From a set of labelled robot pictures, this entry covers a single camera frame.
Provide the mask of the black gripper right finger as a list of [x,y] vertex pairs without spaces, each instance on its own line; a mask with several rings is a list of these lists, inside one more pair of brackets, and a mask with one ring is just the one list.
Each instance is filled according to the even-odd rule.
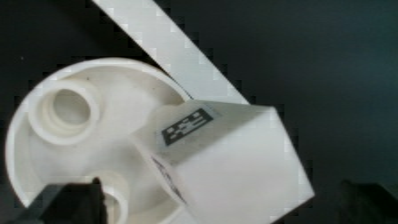
[[398,184],[356,183],[340,185],[340,224],[398,224]]

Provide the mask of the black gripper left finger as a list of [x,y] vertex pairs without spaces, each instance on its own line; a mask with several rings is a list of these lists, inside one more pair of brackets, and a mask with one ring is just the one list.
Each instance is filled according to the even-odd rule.
[[87,183],[50,184],[13,224],[109,224],[100,178]]

